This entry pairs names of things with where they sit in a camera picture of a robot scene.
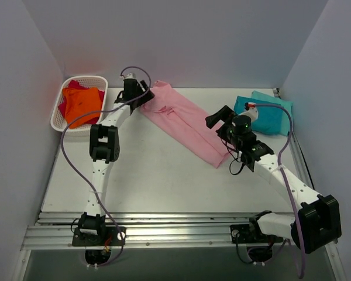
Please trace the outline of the pink t-shirt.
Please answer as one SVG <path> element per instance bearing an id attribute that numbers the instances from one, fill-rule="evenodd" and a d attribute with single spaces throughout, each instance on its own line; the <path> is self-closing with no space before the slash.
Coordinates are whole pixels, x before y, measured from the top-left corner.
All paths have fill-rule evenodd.
<path id="1" fill-rule="evenodd" d="M 206 111 L 164 81 L 156 81 L 151 91 L 154 97 L 140 107 L 146 118 L 214 168 L 227 160 L 227 148 L 206 126 Z"/>

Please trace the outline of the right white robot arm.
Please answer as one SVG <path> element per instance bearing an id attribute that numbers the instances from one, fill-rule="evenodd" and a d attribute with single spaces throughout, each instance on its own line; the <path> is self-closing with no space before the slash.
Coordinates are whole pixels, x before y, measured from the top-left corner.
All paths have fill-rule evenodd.
<path id="1" fill-rule="evenodd" d="M 237 114 L 228 106 L 205 118 L 216 130 L 228 151 L 235 152 L 243 167 L 264 179 L 283 198 L 290 201 L 292 215 L 263 211 L 250 218 L 248 234 L 257 242 L 266 237 L 293 241 L 306 254 L 337 240 L 342 235 L 340 209 L 332 195 L 323 196 L 307 186 L 281 161 L 281 152 L 275 153 L 258 140 L 252 123 L 259 117 L 258 105 L 248 102 L 243 113 Z"/>

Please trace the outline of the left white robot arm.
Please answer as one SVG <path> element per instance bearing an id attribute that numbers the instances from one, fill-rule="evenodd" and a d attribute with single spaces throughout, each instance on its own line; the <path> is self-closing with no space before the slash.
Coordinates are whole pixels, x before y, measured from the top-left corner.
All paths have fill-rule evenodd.
<path id="1" fill-rule="evenodd" d="M 92 185 L 77 230 L 92 245 L 100 245 L 106 240 L 106 211 L 103 208 L 108 188 L 109 174 L 120 154 L 119 128 L 136 108 L 150 101 L 154 94 L 145 81 L 126 78 L 123 90 L 114 103 L 114 111 L 90 129 L 89 153 L 92 159 Z"/>

